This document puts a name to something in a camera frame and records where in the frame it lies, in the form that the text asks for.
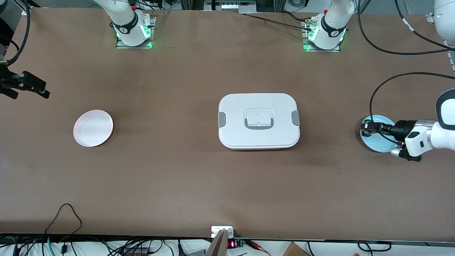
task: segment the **table surface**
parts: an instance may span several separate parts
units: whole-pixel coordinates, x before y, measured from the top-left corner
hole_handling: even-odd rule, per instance
[[[441,41],[423,15],[408,21]],[[363,25],[390,50],[436,48],[397,15],[365,15]],[[171,11],[152,49],[117,50],[103,10],[34,8],[10,68],[45,80],[51,97],[0,99],[1,232],[42,233],[71,203],[81,234],[208,236],[212,225],[232,225],[255,238],[455,241],[454,152],[432,150],[410,163],[366,150],[357,130],[383,80],[453,75],[447,54],[385,54],[362,38],[356,17],[349,28],[341,53],[312,53],[293,28],[232,12]],[[16,42],[24,31],[22,18]],[[452,87],[438,77],[401,77],[378,92],[374,113],[435,119],[437,97]],[[232,151],[220,143],[219,101],[250,92],[296,100],[294,147]],[[84,148],[72,129],[92,109],[111,114],[114,133]],[[50,232],[77,226],[65,208]]]

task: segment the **green cable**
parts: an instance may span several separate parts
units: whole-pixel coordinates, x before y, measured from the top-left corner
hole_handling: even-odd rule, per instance
[[[56,254],[54,253],[54,250],[51,247],[51,238],[50,237],[47,238],[47,246],[49,247],[49,250],[51,251],[52,256],[56,256]]]

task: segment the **black cable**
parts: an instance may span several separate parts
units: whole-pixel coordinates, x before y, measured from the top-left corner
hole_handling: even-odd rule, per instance
[[[360,244],[366,245],[366,246],[368,247],[368,249],[362,248],[362,247],[360,246]],[[385,248],[385,249],[383,249],[383,250],[376,250],[376,249],[375,249],[375,250],[372,250],[371,247],[369,246],[369,244],[368,244],[367,242],[365,242],[365,241],[359,241],[359,242],[357,242],[357,247],[358,247],[359,249],[361,249],[362,251],[364,251],[364,252],[369,252],[369,253],[371,254],[371,256],[373,256],[373,252],[374,252],[374,251],[375,251],[375,252],[386,252],[386,251],[390,251],[390,249],[392,249],[392,243],[388,243],[387,245],[388,245],[389,247],[387,247],[387,248]]]
[[[139,0],[136,0],[136,2],[137,2],[138,4],[140,4],[140,5],[148,6],[148,7],[150,7],[152,10],[156,10],[156,9],[154,9],[154,8],[157,8],[157,6],[152,6],[152,5],[146,4],[144,0],[142,1],[142,3],[139,2]]]
[[[298,21],[301,21],[301,22],[305,22],[305,20],[311,19],[311,17],[300,19],[300,18],[298,18],[297,16],[295,16],[292,12],[286,11],[286,10],[283,10],[283,11],[281,11],[281,12],[282,12],[282,13],[289,14],[293,19],[298,20]]]
[[[73,249],[74,255],[77,256],[76,250],[74,250],[73,241],[70,241],[71,249]]]
[[[310,28],[305,28],[305,27],[300,27],[300,26],[294,26],[294,25],[291,25],[291,24],[286,24],[286,23],[282,23],[282,22],[279,22],[279,21],[275,21],[275,20],[269,20],[269,19],[266,19],[266,18],[258,17],[258,16],[252,16],[252,15],[247,15],[247,14],[243,14],[243,15],[248,16],[248,17],[252,17],[252,18],[256,18],[256,19],[261,19],[261,20],[265,20],[265,21],[270,21],[270,22],[272,22],[272,23],[276,23],[276,24],[283,25],[283,26],[288,26],[288,27],[303,29],[303,30],[306,30],[306,31],[311,31]]]
[[[401,20],[403,20],[403,22],[405,22],[406,25],[409,25],[408,21],[404,18],[403,14],[401,13],[401,10],[400,10],[399,5],[398,5],[398,0],[395,0],[395,6],[396,6],[396,8],[397,8],[397,11],[398,11],[398,14],[399,14]],[[430,42],[430,43],[432,43],[432,44],[435,44],[435,45],[437,45],[437,46],[443,47],[443,48],[448,49],[448,50],[451,50],[451,51],[452,51],[452,50],[455,50],[455,48],[451,48],[451,47],[445,46],[445,45],[440,44],[440,43],[438,43],[438,42],[435,42],[435,41],[433,41],[433,40],[431,40],[431,39],[429,39],[429,38],[427,38],[427,37],[424,37],[423,35],[417,33],[417,31],[415,31],[414,29],[412,29],[411,31],[412,31],[412,33],[414,33],[416,36],[422,38],[423,40],[425,40],[425,41],[427,41],[427,42]]]
[[[16,42],[14,42],[12,39],[8,38],[7,36],[3,35],[3,34],[0,34],[0,37],[7,40],[8,42],[10,42],[12,45],[14,45],[14,47],[16,47],[16,50],[18,51],[19,50],[19,45],[16,44]]]
[[[19,55],[24,50],[25,43],[27,42],[28,34],[29,34],[29,31],[30,31],[30,6],[28,5],[28,1],[27,0],[23,0],[23,2],[24,2],[24,5],[25,5],[25,12],[27,13],[27,26],[25,27],[24,39],[22,40],[22,44],[20,45],[20,47],[17,50],[16,54],[10,60],[6,61],[6,65],[7,66],[12,65],[19,58]]]
[[[163,240],[160,240],[160,241],[161,241],[160,247],[156,251],[151,251],[150,254],[154,254],[154,253],[158,252],[161,249],[161,247],[163,247]],[[149,251],[150,251],[150,246],[152,245],[152,242],[153,242],[153,240],[151,240],[150,244],[148,245],[148,250]]]
[[[385,53],[390,53],[390,54],[396,54],[396,55],[422,55],[422,54],[430,54],[430,53],[438,53],[438,52],[445,52],[447,51],[446,49],[443,50],[436,50],[436,51],[422,51],[422,52],[397,52],[397,51],[388,51],[380,48],[379,46],[376,46],[374,43],[372,43],[368,37],[365,35],[365,31],[362,27],[362,21],[360,19],[360,3],[361,0],[359,0],[358,5],[357,5],[357,20],[359,21],[359,28],[360,32],[362,33],[362,36],[364,39],[369,43],[374,49],[385,52]]]
[[[398,75],[395,75],[393,77],[390,77],[388,78],[387,80],[385,80],[384,82],[382,82],[373,92],[373,94],[371,95],[371,98],[370,98],[370,103],[369,103],[369,114],[370,114],[370,118],[371,118],[371,121],[374,122],[373,120],[373,111],[372,111],[372,105],[373,105],[373,99],[374,99],[374,96],[376,95],[377,91],[384,85],[386,84],[388,81],[392,80],[392,79],[395,79],[397,77],[402,77],[402,76],[407,76],[407,75],[428,75],[428,76],[435,76],[435,77],[444,77],[444,78],[449,78],[449,79],[455,79],[455,77],[453,76],[448,76],[448,75],[443,75],[443,74],[438,74],[438,73],[431,73],[431,72],[406,72],[406,73],[401,73],[401,74],[398,74]],[[395,144],[398,144],[400,145],[401,143],[399,142],[396,142],[396,141],[393,141],[391,139],[389,139],[388,137],[384,136],[382,133],[380,133],[378,131],[378,128],[376,126],[374,126],[375,130],[377,133],[379,133],[383,138],[385,138],[386,140],[388,141],[391,141]]]
[[[171,252],[172,252],[172,256],[175,256],[175,255],[174,255],[174,251],[172,250],[172,248],[171,248],[169,245],[167,245],[166,241],[164,241],[164,240],[162,240],[162,241],[163,241],[164,245],[166,245],[167,247],[169,247],[169,249],[170,249]]]
[[[308,244],[308,250],[310,251],[311,256],[314,256],[314,253],[311,250],[310,242],[307,241],[307,244]]]

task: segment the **power cord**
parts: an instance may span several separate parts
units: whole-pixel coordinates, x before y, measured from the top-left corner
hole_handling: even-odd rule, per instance
[[[360,246],[360,244],[366,245],[368,249],[362,248],[362,247]],[[365,241],[359,241],[359,242],[357,243],[357,247],[358,247],[359,249],[361,249],[361,250],[364,251],[364,252],[369,252],[371,256],[373,256],[373,252],[374,252],[374,251],[375,251],[375,252],[386,252],[386,251],[390,251],[390,249],[392,249],[392,243],[388,243],[388,245],[389,245],[389,247],[387,247],[387,248],[385,248],[385,249],[383,249],[383,250],[373,250],[373,249],[371,249],[371,247],[369,246],[369,244],[368,244],[367,242],[365,242]]]
[[[14,62],[17,61],[17,59],[19,58],[19,55],[22,53],[22,51],[24,50],[24,47],[25,47],[25,43],[27,42],[27,38],[28,38],[28,34],[29,34],[29,31],[30,31],[30,6],[28,4],[28,1],[27,0],[22,0],[24,2],[24,5],[25,5],[25,12],[27,14],[27,25],[25,27],[25,34],[24,34],[24,39],[22,40],[22,44],[20,45],[19,49],[17,50],[16,54],[9,60],[7,61],[4,61],[6,62],[6,66],[10,66],[12,65]]]
[[[180,243],[180,239],[178,240],[178,245],[177,245],[177,247],[178,247],[178,256],[185,256],[186,254],[185,254],[185,252],[183,251],[182,245],[181,245],[181,243]]]
[[[397,51],[389,51],[389,50],[384,50],[380,48],[379,46],[376,46],[374,43],[372,43],[368,37],[365,35],[365,31],[362,27],[362,21],[360,19],[360,4],[361,0],[358,1],[357,4],[357,20],[359,21],[359,28],[360,32],[362,33],[362,36],[364,39],[369,43],[374,49],[385,52],[385,53],[390,53],[390,54],[396,54],[396,55],[422,55],[422,54],[430,54],[430,53],[438,53],[438,52],[445,52],[447,51],[446,49],[443,50],[436,50],[436,51],[422,51],[422,52],[397,52]]]
[[[167,245],[166,241],[164,241],[164,240],[162,240],[162,241],[163,241],[164,245],[166,245],[167,247],[169,247],[169,249],[171,250],[172,256],[175,256],[175,255],[174,255],[174,250],[173,250],[169,245]]]
[[[64,255],[68,249],[68,247],[66,246],[66,240],[68,239],[68,237],[72,236],[74,233],[76,233],[77,231],[79,231],[79,229],[82,228],[82,220],[81,218],[79,217],[79,215],[77,215],[76,211],[74,210],[73,206],[71,204],[68,204],[68,203],[64,203],[60,206],[60,208],[58,209],[58,212],[56,214],[56,216],[54,217],[54,219],[51,221],[51,223],[46,227],[46,229],[44,230],[44,234],[46,235],[47,234],[47,231],[48,229],[52,226],[52,224],[54,224],[54,221],[57,219],[58,215],[60,214],[60,211],[61,209],[65,206],[69,206],[71,208],[71,210],[73,211],[73,214],[74,216],[76,216],[76,218],[79,220],[79,227],[73,231],[72,233],[66,235],[62,240],[63,240],[63,245],[61,247],[61,254]],[[47,242],[48,242],[48,245],[49,245],[49,248],[51,250],[51,246],[50,246],[50,237],[47,238]]]
[[[311,256],[314,256],[314,253],[313,253],[313,251],[311,250],[310,242],[307,241],[307,244],[308,244],[308,250],[310,251]]]
[[[414,30],[414,28],[412,28],[412,26],[408,23],[408,21],[404,18],[403,14],[401,13],[401,10],[399,8],[399,5],[398,5],[398,0],[395,0],[395,6],[397,8],[397,11],[398,11],[398,14],[401,18],[401,20],[406,24],[406,26],[408,26],[409,30],[411,30],[412,33],[414,33],[416,36],[422,38],[423,40],[427,41],[427,42],[430,42],[432,44],[435,44],[437,46],[440,46],[442,48],[445,48],[445,49],[448,49],[448,50],[455,50],[455,48],[451,48],[451,47],[448,47],[448,46],[445,46],[443,44],[440,44],[438,42],[435,42],[427,37],[424,37],[423,35],[417,33],[417,31]]]
[[[438,73],[431,73],[431,72],[406,72],[406,73],[402,73],[402,74],[398,74],[398,75],[395,75],[393,77],[390,77],[388,78],[387,80],[385,80],[384,82],[382,82],[373,92],[373,94],[371,95],[371,98],[370,98],[370,102],[369,102],[369,114],[370,114],[370,118],[371,118],[371,121],[374,122],[373,120],[373,111],[372,111],[372,105],[373,105],[373,99],[374,99],[374,96],[376,95],[376,93],[378,92],[378,90],[384,85],[386,84],[388,81],[392,80],[392,79],[395,79],[397,77],[403,77],[403,76],[408,76],[408,75],[427,75],[427,76],[435,76],[435,77],[444,77],[444,78],[449,78],[449,79],[455,79],[455,77],[453,76],[448,76],[448,75],[444,75],[444,74],[438,74]],[[393,142],[397,145],[400,145],[401,143],[399,142],[396,142],[396,141],[393,141],[391,139],[389,139],[388,137],[386,137],[385,135],[383,135],[382,133],[380,133],[377,129],[376,126],[374,126],[374,128],[376,129],[376,132],[379,133],[383,138],[385,138],[386,140],[390,141],[390,142]]]
[[[279,24],[279,25],[282,25],[282,26],[288,26],[288,27],[303,29],[303,30],[306,30],[306,31],[311,31],[310,28],[301,27],[301,26],[294,26],[294,25],[291,25],[291,24],[286,24],[286,23],[282,23],[282,22],[279,22],[279,21],[275,21],[275,20],[269,20],[269,19],[266,19],[266,18],[263,18],[263,17],[253,16],[253,15],[248,15],[248,14],[242,14],[242,15],[245,15],[245,16],[248,16],[248,17],[252,17],[252,18],[256,18],[256,19],[260,19],[260,20],[269,21],[269,22],[276,23],[276,24]]]

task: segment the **white robot link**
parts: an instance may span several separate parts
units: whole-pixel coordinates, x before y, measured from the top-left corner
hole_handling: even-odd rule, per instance
[[[341,42],[355,9],[354,0],[332,0],[326,12],[307,20],[312,29],[308,40],[321,49],[334,49]],[[438,34],[455,45],[455,0],[435,0],[434,17]]]
[[[346,25],[355,12],[353,0],[332,0],[327,12],[311,18],[312,31],[308,40],[315,46],[330,50],[335,48],[346,32]]]
[[[141,45],[152,36],[150,14],[133,10],[126,0],[94,0],[109,15],[117,37],[127,46]]]
[[[361,136],[380,133],[393,136],[398,147],[393,156],[420,162],[422,154],[433,148],[455,150],[455,89],[442,93],[436,101],[438,120],[399,120],[395,125],[364,121],[360,125]]]

